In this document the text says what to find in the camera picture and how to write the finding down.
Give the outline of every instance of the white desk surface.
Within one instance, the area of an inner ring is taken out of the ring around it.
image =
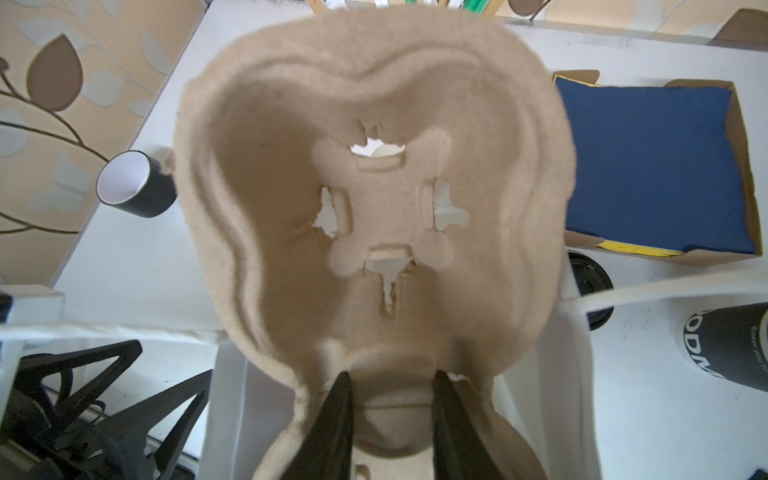
[[[184,83],[227,42],[249,31],[310,17],[297,2],[216,0],[133,144],[151,153],[172,146]],[[768,212],[768,54],[724,48],[511,26],[550,70],[595,68],[601,83],[662,85],[674,78],[735,81],[750,140],[760,209]],[[659,280],[683,269],[649,260],[588,253],[615,286]],[[748,260],[726,268],[766,267]],[[154,219],[99,206],[55,288],[66,293],[68,314],[81,321],[219,328],[203,274],[174,204]],[[670,340],[670,324],[702,306],[735,299],[689,300],[619,307],[592,334],[598,446],[607,480],[747,479],[768,467],[768,393],[709,377],[685,365]],[[109,342],[61,341],[46,351],[72,351]],[[215,348],[143,342],[144,354],[104,394],[119,411],[214,364]],[[78,381],[98,371],[79,374]],[[152,434],[163,437],[175,418]],[[199,455],[205,418],[186,450]]]

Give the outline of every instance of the black metal bracket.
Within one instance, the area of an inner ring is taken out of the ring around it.
[[[81,449],[81,455],[89,458],[101,447],[110,468],[104,470],[94,465],[94,469],[101,470],[107,478],[111,469],[116,468],[121,480],[168,480],[192,427],[208,403],[212,373],[213,370],[203,372],[99,422],[89,433],[101,441],[95,445],[89,443]],[[192,397],[160,448],[154,454],[147,454],[144,450],[150,429]]]
[[[61,355],[29,356],[19,363],[2,434],[44,461],[32,478],[169,480],[184,443],[208,403],[213,370],[201,373],[98,423],[79,415],[141,354],[137,340]],[[53,405],[41,381],[48,375],[113,357],[101,374]],[[152,427],[192,399],[154,453]]]
[[[140,354],[139,341],[129,340],[80,352],[22,359],[18,364],[13,388],[36,402],[50,423],[47,429],[35,436],[35,441],[52,448],[56,438],[104,393]],[[51,403],[42,384],[43,378],[113,357],[117,359],[96,378],[68,398],[58,402],[56,406]]]

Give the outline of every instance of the blue foam pad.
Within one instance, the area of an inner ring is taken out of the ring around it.
[[[557,79],[576,145],[568,230],[646,247],[755,253],[725,88]]]

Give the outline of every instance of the white container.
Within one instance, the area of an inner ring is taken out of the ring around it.
[[[561,300],[578,295],[564,254]],[[549,480],[601,478],[592,383],[587,318],[564,313],[559,302],[536,347],[496,379],[496,410],[528,441]],[[251,480],[292,417],[293,390],[224,343],[211,385],[198,480]]]

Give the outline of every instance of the wallpaper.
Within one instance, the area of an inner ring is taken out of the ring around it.
[[[768,44],[768,0],[508,0],[497,15]]]
[[[0,283],[51,281],[204,9],[0,0]]]

